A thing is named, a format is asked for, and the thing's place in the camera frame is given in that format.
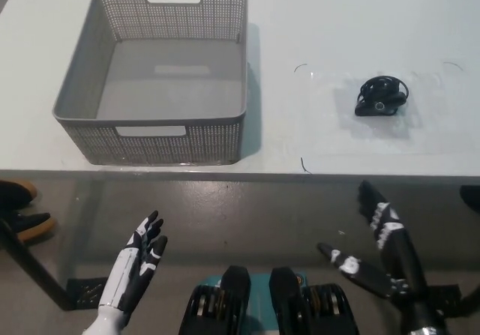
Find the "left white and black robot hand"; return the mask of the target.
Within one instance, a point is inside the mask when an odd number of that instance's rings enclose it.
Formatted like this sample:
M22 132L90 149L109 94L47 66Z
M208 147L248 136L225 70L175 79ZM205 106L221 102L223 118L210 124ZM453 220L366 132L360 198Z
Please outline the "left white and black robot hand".
M159 213L153 211L134 230L110 271L99 313L118 310L129 316L137 308L167 246L168 238L161 234L163 224Z

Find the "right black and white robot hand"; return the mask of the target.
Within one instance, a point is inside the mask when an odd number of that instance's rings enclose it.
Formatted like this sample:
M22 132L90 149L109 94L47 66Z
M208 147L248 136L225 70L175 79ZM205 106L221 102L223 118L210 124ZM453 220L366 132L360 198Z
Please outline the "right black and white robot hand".
M316 248L352 283L390 300L393 304L428 299L428 285L421 262L392 204L369 181L358 187L359 212L366 219L383 269L326 243Z

